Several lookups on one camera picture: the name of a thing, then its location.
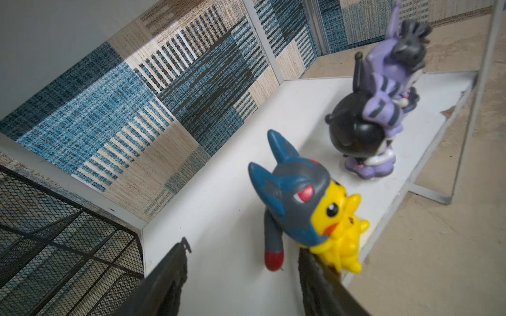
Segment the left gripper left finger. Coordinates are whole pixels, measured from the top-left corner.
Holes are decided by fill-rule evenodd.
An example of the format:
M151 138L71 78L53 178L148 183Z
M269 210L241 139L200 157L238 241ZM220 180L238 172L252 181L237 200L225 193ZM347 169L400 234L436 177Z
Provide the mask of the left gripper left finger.
M182 238L113 314L177 316L188 277L190 251L187 239Z

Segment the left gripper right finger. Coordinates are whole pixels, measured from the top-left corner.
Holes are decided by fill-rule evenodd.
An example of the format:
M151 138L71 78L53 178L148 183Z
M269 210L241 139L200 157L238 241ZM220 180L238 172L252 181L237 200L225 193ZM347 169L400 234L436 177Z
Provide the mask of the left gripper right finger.
M306 315L370 316L339 277L309 250L299 250L299 275Z

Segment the yellow blue figure toy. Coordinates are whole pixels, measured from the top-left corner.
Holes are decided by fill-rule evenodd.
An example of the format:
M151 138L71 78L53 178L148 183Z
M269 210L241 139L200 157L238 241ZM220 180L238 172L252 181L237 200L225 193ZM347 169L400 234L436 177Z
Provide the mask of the yellow blue figure toy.
M301 157L279 132L267 139L277 162L270 172L256 163L248 166L251 183L266 206L264 263L277 271L284 261L282 236L317 255L337 273L359 274L361 235L370 223L356 216L358 194L349 196L319 162Z

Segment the black-eared figure toy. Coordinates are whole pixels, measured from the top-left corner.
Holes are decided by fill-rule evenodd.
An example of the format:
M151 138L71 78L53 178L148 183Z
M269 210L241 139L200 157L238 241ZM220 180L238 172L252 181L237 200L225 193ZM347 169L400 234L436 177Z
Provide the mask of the black-eared figure toy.
M382 178L393 172L396 158L383 126L362 116L372 94L365 88L363 54L356 53L354 59L353 92L325 116L325 122L346 170L365 180Z

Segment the purple-eared black figure toy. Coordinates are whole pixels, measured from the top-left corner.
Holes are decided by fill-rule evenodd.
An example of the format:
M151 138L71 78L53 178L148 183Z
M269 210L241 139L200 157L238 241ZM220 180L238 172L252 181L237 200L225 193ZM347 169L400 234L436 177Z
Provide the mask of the purple-eared black figure toy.
M416 19L400 21L401 7L401 1L394 3L385 40L367 54L364 62L372 98L362 117L380 125L388 139L403 130L404 116L420 100L415 83L426 66L426 44L432 31L427 23Z

